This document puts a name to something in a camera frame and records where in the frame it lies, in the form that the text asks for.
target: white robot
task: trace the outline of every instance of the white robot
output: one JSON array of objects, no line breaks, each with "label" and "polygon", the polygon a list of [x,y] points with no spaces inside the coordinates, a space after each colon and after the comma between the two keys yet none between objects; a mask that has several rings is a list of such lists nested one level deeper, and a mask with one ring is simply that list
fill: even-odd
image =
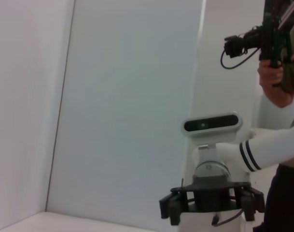
[{"label": "white robot", "polygon": [[[266,130],[238,145],[227,143],[235,139],[241,125],[242,118],[235,112],[183,123],[183,134],[198,148],[192,153],[196,168],[191,185],[173,188],[170,195],[160,200],[161,216],[170,218],[171,225],[180,224],[182,213],[213,212],[210,225],[219,227],[242,213],[246,221],[254,221],[256,211],[264,212],[263,194],[251,188],[250,182],[231,182],[226,163],[233,161],[250,173],[294,158],[294,127]],[[236,210],[233,217],[220,220],[219,212]]]}]

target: black cable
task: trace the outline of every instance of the black cable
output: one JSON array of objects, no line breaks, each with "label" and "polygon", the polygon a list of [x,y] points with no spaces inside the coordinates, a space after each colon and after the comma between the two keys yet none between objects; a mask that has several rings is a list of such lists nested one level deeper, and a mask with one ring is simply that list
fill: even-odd
[{"label": "black cable", "polygon": [[213,217],[213,220],[212,220],[212,226],[213,226],[213,227],[222,226],[222,225],[224,225],[224,224],[226,224],[226,223],[228,223],[228,222],[230,222],[230,221],[232,221],[232,220],[238,218],[242,213],[243,213],[243,209],[241,209],[240,212],[237,213],[235,216],[233,216],[233,217],[231,217],[230,219],[227,219],[227,220],[225,220],[225,221],[222,221],[222,222],[220,222],[220,223],[218,223],[218,221],[220,220],[220,219],[219,219],[219,216],[215,215],[215,216]]},{"label": "black cable", "polygon": [[226,67],[224,64],[223,64],[223,56],[224,56],[224,53],[225,51],[222,52],[222,55],[221,55],[221,65],[223,68],[225,69],[228,69],[228,70],[231,70],[231,69],[235,69],[237,67],[239,67],[241,64],[243,64],[244,62],[246,62],[248,59],[250,59],[257,51],[259,50],[259,48],[257,48],[254,52],[252,52],[248,57],[246,57],[242,62],[240,62],[239,64],[233,66],[233,67]]}]

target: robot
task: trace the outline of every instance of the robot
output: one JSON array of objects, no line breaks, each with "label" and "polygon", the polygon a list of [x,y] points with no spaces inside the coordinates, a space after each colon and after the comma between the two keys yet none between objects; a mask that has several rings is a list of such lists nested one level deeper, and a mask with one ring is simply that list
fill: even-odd
[{"label": "robot", "polygon": [[[259,49],[260,60],[270,59],[272,68],[278,67],[282,49],[287,49],[288,55],[284,62],[293,63],[290,60],[292,52],[287,29],[294,24],[291,20],[294,1],[279,16],[280,10],[280,7],[273,7],[271,14],[264,17],[262,26],[253,28],[243,37],[225,38],[221,65],[226,69],[236,68]],[[234,67],[224,66],[222,59],[225,53],[234,58],[247,54],[251,48],[256,50],[243,62]],[[274,87],[283,88],[281,83]],[[199,214],[203,217],[204,213],[212,213],[212,227],[201,231],[214,231],[212,228],[225,231],[226,224],[241,214],[246,221],[255,221],[255,212],[265,211],[263,193],[252,188],[249,181],[231,181],[227,163],[233,162],[244,172],[251,173],[294,158],[294,127],[287,130],[265,130],[260,136],[255,136],[254,130],[251,139],[240,144],[228,143],[235,139],[241,126],[242,118],[236,112],[193,118],[182,124],[182,133],[196,146],[192,153],[192,162],[195,164],[192,183],[172,188],[170,194],[159,202],[161,217],[169,218],[170,224],[179,226],[180,232],[200,231],[194,217],[189,219],[183,215]],[[221,218],[221,212],[225,212],[225,219]],[[230,227],[227,231],[239,229]]]}]

